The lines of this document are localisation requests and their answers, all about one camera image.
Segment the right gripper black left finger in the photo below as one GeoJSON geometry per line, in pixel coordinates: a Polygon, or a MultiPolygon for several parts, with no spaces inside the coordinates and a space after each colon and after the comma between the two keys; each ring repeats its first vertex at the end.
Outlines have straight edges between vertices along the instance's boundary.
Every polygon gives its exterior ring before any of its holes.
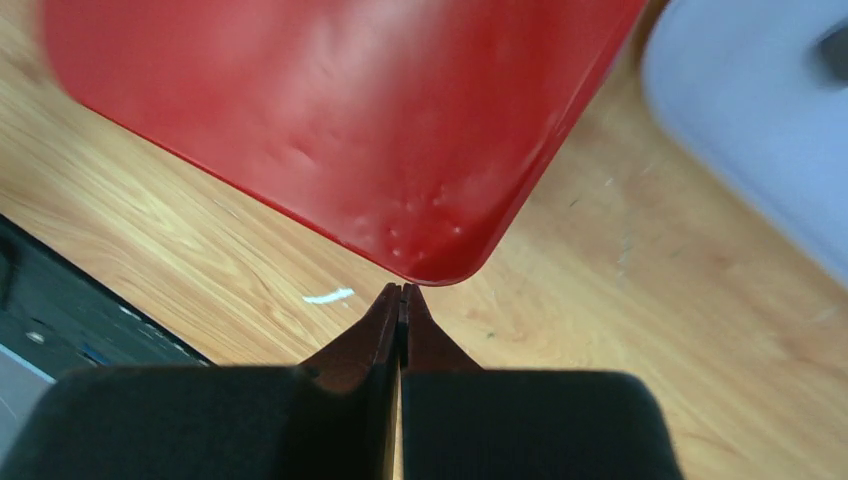
{"type": "Polygon", "coordinates": [[[5,479],[387,479],[398,285],[292,366],[95,367],[37,402],[5,479]]]}

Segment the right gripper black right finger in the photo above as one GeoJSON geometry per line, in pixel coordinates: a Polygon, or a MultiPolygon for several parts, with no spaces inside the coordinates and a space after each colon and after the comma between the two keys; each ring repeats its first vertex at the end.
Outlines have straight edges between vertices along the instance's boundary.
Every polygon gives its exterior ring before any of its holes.
{"type": "Polygon", "coordinates": [[[610,370],[476,363],[415,285],[400,309],[403,470],[408,479],[679,479],[661,408],[610,370]]]}

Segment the red box lid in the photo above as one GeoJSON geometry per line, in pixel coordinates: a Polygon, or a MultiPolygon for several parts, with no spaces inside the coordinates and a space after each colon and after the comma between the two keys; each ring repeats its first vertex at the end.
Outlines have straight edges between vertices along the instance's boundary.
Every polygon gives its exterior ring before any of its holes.
{"type": "Polygon", "coordinates": [[[418,284],[489,258],[640,1],[45,1],[80,104],[418,284]]]}

